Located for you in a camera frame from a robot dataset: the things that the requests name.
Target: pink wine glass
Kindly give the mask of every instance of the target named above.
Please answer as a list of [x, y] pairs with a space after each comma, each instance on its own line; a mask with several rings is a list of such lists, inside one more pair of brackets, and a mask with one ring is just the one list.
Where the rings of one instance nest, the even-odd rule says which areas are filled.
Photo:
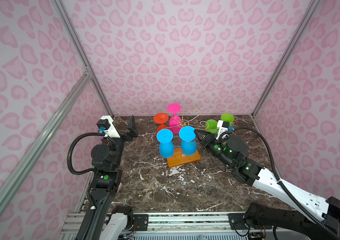
[[182, 109], [181, 105], [179, 105], [177, 103], [172, 103], [172, 104], [167, 106], [167, 111], [169, 111], [169, 113], [173, 113], [174, 114], [172, 116], [172, 118], [170, 118], [170, 120], [169, 120], [169, 127], [170, 127], [169, 129], [173, 133], [179, 133], [179, 131], [181, 130], [179, 125], [181, 125], [182, 119], [176, 114], [181, 109]]

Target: white bracket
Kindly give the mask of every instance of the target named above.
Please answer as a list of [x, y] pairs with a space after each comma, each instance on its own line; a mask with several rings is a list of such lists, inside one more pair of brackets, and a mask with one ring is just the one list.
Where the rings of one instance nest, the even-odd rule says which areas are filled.
[[113, 125], [114, 120], [110, 115], [102, 116], [100, 119], [108, 119], [108, 122], [111, 125], [109, 129], [105, 130], [105, 134], [107, 134], [109, 137], [120, 138], [118, 131]]
[[127, 226], [127, 215], [117, 212], [110, 217], [106, 228], [102, 231], [99, 240], [118, 240], [119, 234]]
[[[274, 197], [290, 205], [292, 208], [296, 209], [297, 211], [305, 215], [309, 220], [311, 220], [285, 193], [282, 187], [277, 183], [274, 174], [270, 170], [261, 169], [258, 176], [259, 180], [254, 181], [253, 187], [256, 187], [273, 195]], [[280, 181], [283, 182], [283, 184], [298, 200], [298, 202], [304, 208], [306, 208], [314, 217], [316, 217], [320, 222], [324, 220], [324, 218], [322, 217], [322, 213], [327, 214], [329, 208], [329, 204], [326, 202], [325, 198], [309, 193], [283, 179], [281, 179]]]

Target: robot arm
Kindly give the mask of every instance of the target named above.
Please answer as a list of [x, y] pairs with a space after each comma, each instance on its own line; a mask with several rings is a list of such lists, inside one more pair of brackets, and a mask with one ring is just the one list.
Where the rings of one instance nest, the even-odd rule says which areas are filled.
[[[218, 121], [218, 134], [201, 130], [195, 130], [195, 134], [202, 146], [225, 164], [227, 169], [232, 170], [231, 174], [236, 180], [273, 195], [299, 212], [292, 211], [292, 214], [289, 215], [289, 211], [251, 204], [245, 214], [246, 223], [252, 227], [273, 225], [295, 230], [306, 234], [313, 240], [331, 239], [328, 234], [324, 233], [324, 231], [331, 231], [332, 234], [335, 234], [333, 237], [339, 239], [337, 236], [340, 236], [340, 200], [334, 197], [325, 199], [279, 179], [279, 177], [277, 179], [262, 164], [246, 157], [249, 148], [239, 137], [230, 136], [233, 130], [232, 127], [229, 127], [228, 122], [220, 120]], [[310, 218], [305, 211], [298, 207], [293, 201], [294, 198], [315, 219]], [[265, 209], [268, 210], [268, 214], [263, 213]]]
[[[129, 132], [124, 134], [119, 134], [116, 131], [111, 116], [101, 117], [97, 126], [100, 134], [95, 134], [103, 137], [103, 143], [94, 146], [91, 150], [94, 176], [86, 192], [89, 206], [76, 236], [78, 240], [116, 240], [121, 231], [128, 230], [133, 226], [132, 208], [118, 207], [111, 215], [109, 224], [102, 231], [106, 214], [121, 181], [122, 170], [119, 169], [119, 166], [124, 143], [138, 137], [134, 116], [131, 116], [127, 126]], [[70, 148], [70, 151], [68, 154], [72, 154], [73, 147]]]

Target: gold wire holder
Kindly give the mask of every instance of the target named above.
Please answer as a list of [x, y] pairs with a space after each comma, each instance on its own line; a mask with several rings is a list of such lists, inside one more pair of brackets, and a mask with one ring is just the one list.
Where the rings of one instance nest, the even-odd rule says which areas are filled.
[[[188, 121], [187, 121], [187, 120], [184, 120], [184, 118], [183, 118], [183, 107], [181, 106], [181, 108], [182, 108], [182, 120], [181, 120], [181, 121], [177, 121], [177, 120], [176, 120], [175, 118], [173, 118], [170, 114], [166, 113], [168, 116], [170, 116], [172, 119], [174, 119], [174, 120], [177, 122], [177, 126], [173, 126], [173, 127], [182, 128], [182, 127], [189, 126], [189, 125], [190, 125], [190, 122], [191, 122], [192, 120], [196, 119], [197, 117], [199, 117], [199, 116], [202, 114], [202, 110], [201, 110], [201, 109], [199, 109], [199, 108], [193, 108], [193, 109], [192, 109], [192, 113], [197, 113], [198, 110], [199, 110], [200, 113], [199, 113], [196, 117], [194, 117], [194, 118], [192, 118], [191, 120], [188, 120]], [[207, 124], [207, 126], [206, 126], [205, 128], [195, 128], [195, 129], [198, 129], [198, 130], [206, 130], [206, 129], [209, 128], [209, 123], [208, 123], [208, 122], [206, 122], [206, 121], [200, 121], [199, 124], [200, 124], [201, 126], [204, 126], [204, 124], [202, 124], [202, 122], [204, 122], [205, 124]]]

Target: green cup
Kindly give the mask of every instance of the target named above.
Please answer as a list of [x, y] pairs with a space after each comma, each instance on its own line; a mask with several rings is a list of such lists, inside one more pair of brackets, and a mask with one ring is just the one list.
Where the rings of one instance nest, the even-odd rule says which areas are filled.
[[230, 126], [231, 126], [234, 122], [234, 116], [231, 115], [230, 113], [224, 113], [221, 115], [221, 120], [225, 122], [230, 122]]
[[218, 122], [215, 121], [214, 119], [207, 120], [205, 124], [205, 128], [207, 127], [207, 129], [205, 131], [216, 133], [218, 131], [217, 124]]

